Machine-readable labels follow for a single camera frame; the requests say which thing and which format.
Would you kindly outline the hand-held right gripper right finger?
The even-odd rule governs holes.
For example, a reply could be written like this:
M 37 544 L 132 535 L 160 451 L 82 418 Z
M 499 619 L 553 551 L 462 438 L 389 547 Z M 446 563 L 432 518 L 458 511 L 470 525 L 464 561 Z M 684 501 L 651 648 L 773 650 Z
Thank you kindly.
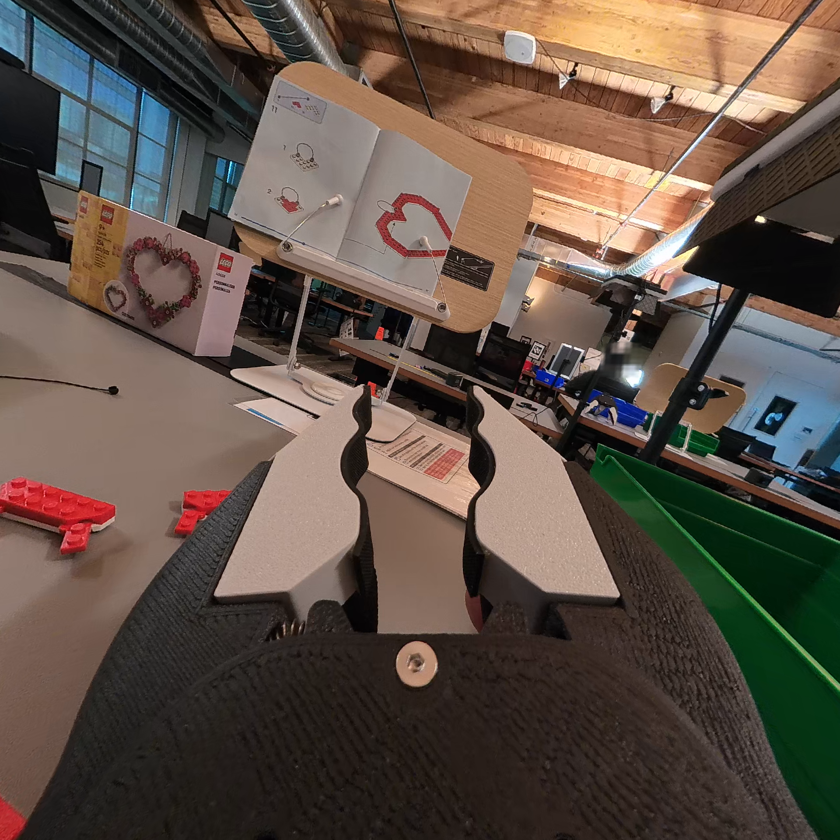
M 618 606 L 621 594 L 567 464 L 480 386 L 467 394 L 469 473 L 463 575 L 477 629 L 504 604 L 541 632 L 559 604 Z

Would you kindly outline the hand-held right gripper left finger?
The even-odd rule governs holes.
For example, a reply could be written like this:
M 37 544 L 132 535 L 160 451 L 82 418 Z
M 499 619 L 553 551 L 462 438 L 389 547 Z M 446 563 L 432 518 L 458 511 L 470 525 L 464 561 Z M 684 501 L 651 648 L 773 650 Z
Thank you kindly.
M 295 618 L 320 601 L 378 627 L 368 469 L 371 391 L 357 386 L 271 461 L 214 592 L 222 603 L 279 602 Z

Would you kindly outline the short red lego plate assembly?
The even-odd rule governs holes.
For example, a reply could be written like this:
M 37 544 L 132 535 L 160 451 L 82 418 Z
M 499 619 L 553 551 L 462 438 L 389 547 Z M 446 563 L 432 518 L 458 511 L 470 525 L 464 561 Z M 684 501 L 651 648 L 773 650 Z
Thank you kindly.
M 17 477 L 1 485 L 1 515 L 58 533 L 60 554 L 71 555 L 85 552 L 90 536 L 111 526 L 117 510 L 103 500 Z

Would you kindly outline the lego set box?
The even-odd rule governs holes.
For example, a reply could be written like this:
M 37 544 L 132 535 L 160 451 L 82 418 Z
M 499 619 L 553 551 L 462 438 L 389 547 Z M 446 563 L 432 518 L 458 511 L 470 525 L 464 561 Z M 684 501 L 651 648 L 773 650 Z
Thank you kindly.
M 254 261 L 80 191 L 68 293 L 194 356 L 231 354 Z

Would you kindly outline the laminated printed paper sheet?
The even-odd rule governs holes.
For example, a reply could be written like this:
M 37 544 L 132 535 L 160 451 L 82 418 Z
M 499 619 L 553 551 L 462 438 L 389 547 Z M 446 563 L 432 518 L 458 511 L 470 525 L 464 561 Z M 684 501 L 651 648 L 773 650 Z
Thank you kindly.
M 367 442 L 369 472 L 466 520 L 479 486 L 469 472 L 469 442 L 415 423 L 390 443 Z

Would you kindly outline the background green storage bin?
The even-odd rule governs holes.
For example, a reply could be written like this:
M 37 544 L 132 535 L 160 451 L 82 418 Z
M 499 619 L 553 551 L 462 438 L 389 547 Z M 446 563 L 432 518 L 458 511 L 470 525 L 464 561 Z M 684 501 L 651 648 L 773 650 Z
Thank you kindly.
M 689 455 L 706 457 L 715 455 L 719 444 L 718 436 L 701 433 L 689 423 L 680 423 L 670 436 L 667 446 Z

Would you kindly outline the green plastic bin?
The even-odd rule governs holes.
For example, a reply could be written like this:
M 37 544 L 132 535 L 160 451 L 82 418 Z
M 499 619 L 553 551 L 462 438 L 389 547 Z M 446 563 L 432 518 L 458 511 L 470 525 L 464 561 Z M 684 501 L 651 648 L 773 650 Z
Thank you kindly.
M 839 838 L 838 541 L 606 446 L 591 477 L 715 619 L 820 838 Z

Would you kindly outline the black tripod pole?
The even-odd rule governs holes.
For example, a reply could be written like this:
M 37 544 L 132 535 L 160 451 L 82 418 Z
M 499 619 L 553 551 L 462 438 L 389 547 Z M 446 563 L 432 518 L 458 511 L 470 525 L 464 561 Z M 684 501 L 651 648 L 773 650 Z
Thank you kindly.
M 656 466 L 672 433 L 689 408 L 702 408 L 710 399 L 710 387 L 704 383 L 704 377 L 750 296 L 746 290 L 734 289 L 722 310 L 711 322 L 707 337 L 687 374 L 677 383 L 668 399 L 661 419 L 652 423 L 646 445 L 638 454 L 641 461 Z

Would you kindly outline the wooden book stand white base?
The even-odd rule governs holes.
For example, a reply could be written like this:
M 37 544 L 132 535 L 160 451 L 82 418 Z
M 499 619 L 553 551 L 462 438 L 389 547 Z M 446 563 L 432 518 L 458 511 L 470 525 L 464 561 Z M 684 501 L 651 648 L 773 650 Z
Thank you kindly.
M 532 186 L 519 164 L 318 63 L 290 65 L 276 77 L 335 102 L 380 129 L 405 135 L 469 174 L 471 184 L 439 271 L 436 291 L 430 297 L 309 247 L 283 245 L 278 239 L 231 218 L 248 251 L 259 259 L 302 273 L 304 297 L 313 280 L 324 280 L 362 298 L 409 313 L 414 320 L 434 323 L 457 333 L 475 333 L 494 321 L 532 209 Z

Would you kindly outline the black overhead box on pole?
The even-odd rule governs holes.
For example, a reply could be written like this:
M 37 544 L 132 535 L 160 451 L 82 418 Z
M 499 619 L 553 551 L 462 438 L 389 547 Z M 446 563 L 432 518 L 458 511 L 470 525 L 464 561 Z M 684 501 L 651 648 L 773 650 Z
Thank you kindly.
M 823 318 L 839 307 L 838 241 L 772 220 L 748 220 L 707 238 L 685 271 Z

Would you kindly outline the black computer monitor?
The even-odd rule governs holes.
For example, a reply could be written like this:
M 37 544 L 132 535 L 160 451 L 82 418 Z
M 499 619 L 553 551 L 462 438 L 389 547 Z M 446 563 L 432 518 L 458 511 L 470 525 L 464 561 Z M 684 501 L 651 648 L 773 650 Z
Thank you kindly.
M 24 69 L 1 64 L 1 141 L 30 151 L 35 165 L 56 173 L 60 91 Z

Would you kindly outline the large red lego heart frame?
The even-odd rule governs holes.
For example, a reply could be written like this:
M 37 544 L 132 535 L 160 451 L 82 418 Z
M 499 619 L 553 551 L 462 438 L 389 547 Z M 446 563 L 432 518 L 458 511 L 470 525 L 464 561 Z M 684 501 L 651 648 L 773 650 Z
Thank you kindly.
M 197 525 L 214 512 L 230 495 L 230 490 L 187 490 L 183 493 L 182 513 L 174 526 L 178 537 L 188 537 Z

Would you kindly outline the framed wall picture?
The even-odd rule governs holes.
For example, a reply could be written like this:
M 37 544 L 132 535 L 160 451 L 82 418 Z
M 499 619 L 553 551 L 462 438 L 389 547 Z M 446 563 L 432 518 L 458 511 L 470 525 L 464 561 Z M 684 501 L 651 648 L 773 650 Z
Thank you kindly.
M 776 436 L 797 405 L 796 401 L 782 395 L 775 395 L 758 416 L 753 429 L 766 436 Z

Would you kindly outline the silver flexible duct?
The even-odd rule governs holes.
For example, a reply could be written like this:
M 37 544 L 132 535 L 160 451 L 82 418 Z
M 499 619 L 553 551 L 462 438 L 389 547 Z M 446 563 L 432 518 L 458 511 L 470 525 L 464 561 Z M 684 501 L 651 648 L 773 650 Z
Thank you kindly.
M 616 277 L 643 278 L 651 270 L 661 267 L 682 253 L 705 217 L 705 214 L 698 214 L 640 255 L 620 265 L 607 266 L 602 273 L 602 278 L 604 280 Z

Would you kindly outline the silver ceiling duct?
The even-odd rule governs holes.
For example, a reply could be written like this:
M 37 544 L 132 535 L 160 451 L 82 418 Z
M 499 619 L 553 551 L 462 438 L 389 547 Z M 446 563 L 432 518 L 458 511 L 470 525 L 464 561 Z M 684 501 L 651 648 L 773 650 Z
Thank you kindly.
M 348 76 L 329 31 L 309 1 L 244 1 L 289 62 L 318 62 Z

